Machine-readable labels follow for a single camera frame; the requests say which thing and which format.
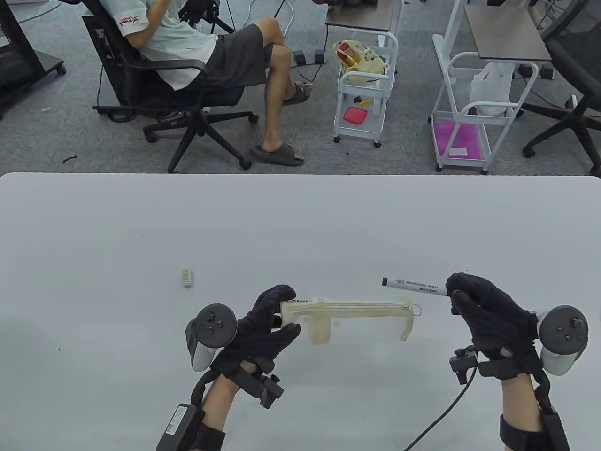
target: white plastic bag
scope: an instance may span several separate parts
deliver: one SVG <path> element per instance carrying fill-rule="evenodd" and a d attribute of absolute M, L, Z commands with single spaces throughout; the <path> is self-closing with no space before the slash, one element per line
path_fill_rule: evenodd
<path fill-rule="evenodd" d="M 509 102 L 511 80 L 515 64 L 488 63 L 477 75 L 474 75 L 469 101 L 471 102 Z M 503 116 L 507 108 L 502 106 L 478 106 L 478 115 Z"/>

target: gray slide sandal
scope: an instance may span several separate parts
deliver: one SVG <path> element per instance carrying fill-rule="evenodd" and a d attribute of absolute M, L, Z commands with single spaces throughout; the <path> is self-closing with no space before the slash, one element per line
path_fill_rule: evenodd
<path fill-rule="evenodd" d="M 275 152 L 265 152 L 261 146 L 254 146 L 251 148 L 251 155 L 265 163 L 282 166 L 301 166 L 305 162 L 296 157 L 296 150 L 288 143 L 282 144 Z"/>

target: slipper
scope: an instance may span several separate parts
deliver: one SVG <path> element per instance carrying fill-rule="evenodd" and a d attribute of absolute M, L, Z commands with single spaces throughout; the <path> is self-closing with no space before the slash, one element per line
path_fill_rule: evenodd
<path fill-rule="evenodd" d="M 294 86 L 296 86 L 294 95 L 288 100 L 283 101 L 282 106 L 297 105 L 298 103 L 306 102 L 311 96 L 311 91 L 307 92 L 307 88 L 311 86 L 309 83 L 294 83 Z"/>
<path fill-rule="evenodd" d="M 275 152 L 265 152 L 261 146 L 251 148 L 251 155 L 265 163 L 279 164 L 282 166 L 301 166 L 305 160 L 296 157 L 296 150 L 288 143 L 284 143 Z"/>

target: black glove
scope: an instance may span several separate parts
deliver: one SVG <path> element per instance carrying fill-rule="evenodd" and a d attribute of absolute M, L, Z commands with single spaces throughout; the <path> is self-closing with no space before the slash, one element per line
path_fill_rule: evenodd
<path fill-rule="evenodd" d="M 542 364 L 534 348 L 536 315 L 519 307 L 490 281 L 464 273 L 447 279 L 453 313 L 463 317 L 472 333 L 474 347 L 491 360 L 504 358 L 501 349 L 513 354 L 524 372 L 540 373 Z"/>
<path fill-rule="evenodd" d="M 283 328 L 280 303 L 294 299 L 296 292 L 287 285 L 277 285 L 263 292 L 248 314 L 238 320 L 238 330 L 232 342 L 213 360 L 211 375 L 203 376 L 192 392 L 192 404 L 200 405 L 204 385 L 219 374 L 226 378 L 240 369 L 243 361 L 257 365 L 255 376 L 273 371 L 273 361 L 301 333 L 301 325 L 291 323 Z"/>
<path fill-rule="evenodd" d="M 212 4 L 213 0 L 188 0 L 179 12 L 180 21 L 196 25 Z"/>

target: gray carpet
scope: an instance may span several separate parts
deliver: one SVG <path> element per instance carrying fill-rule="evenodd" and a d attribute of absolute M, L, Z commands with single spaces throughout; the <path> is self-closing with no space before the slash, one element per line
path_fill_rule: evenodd
<path fill-rule="evenodd" d="M 294 22 L 287 35 L 292 49 L 313 51 L 323 46 L 325 7 L 310 0 L 291 0 Z M 382 147 L 371 142 L 343 138 L 332 142 L 336 88 L 331 44 L 348 34 L 331 29 L 326 57 L 312 98 L 302 106 L 286 108 L 283 134 L 302 151 L 307 162 L 300 168 L 282 168 L 255 164 L 250 173 L 310 174 L 434 174 L 435 157 L 427 116 L 433 108 L 442 80 L 435 57 L 432 34 L 443 34 L 453 2 L 450 0 L 405 1 L 401 18 L 398 79 L 389 103 L 382 135 Z M 26 19 L 55 5 L 27 5 L 14 8 L 19 20 Z M 248 14 L 249 0 L 231 1 L 234 21 L 242 24 Z M 251 19 L 273 15 L 279 0 L 258 0 L 252 5 Z M 0 121 L 0 176 L 12 171 L 125 172 L 162 173 L 171 159 L 181 133 L 162 133 L 155 144 L 145 141 L 141 128 L 147 118 L 117 124 L 99 116 L 91 108 L 96 99 L 100 62 L 94 51 L 81 15 L 81 6 L 63 5 L 22 27 L 34 48 L 66 61 L 68 74 L 51 74 Z M 230 22 L 225 0 L 222 18 Z M 290 12 L 285 6 L 280 14 L 286 25 Z M 469 30 L 464 27 L 456 50 L 474 49 Z M 315 69 L 304 74 L 313 76 Z M 515 80 L 514 88 L 523 86 Z M 551 102 L 562 105 L 574 90 L 560 77 L 539 80 L 535 91 Z M 531 95 L 533 102 L 541 102 Z M 262 113 L 263 92 L 249 88 L 240 109 Z M 525 159 L 522 146 L 554 121 L 526 113 L 511 128 L 491 174 L 582 175 L 591 164 L 573 133 L 563 132 L 538 147 L 537 156 Z M 219 124 L 218 130 L 244 152 L 261 139 L 262 121 L 251 126 L 244 119 Z M 601 147 L 601 137 L 593 132 Z M 63 159 L 77 155 L 63 164 Z M 184 156 L 178 170 L 184 173 L 238 173 L 237 161 L 208 138 L 197 138 Z M 444 174 L 471 174 L 470 171 L 445 170 Z"/>

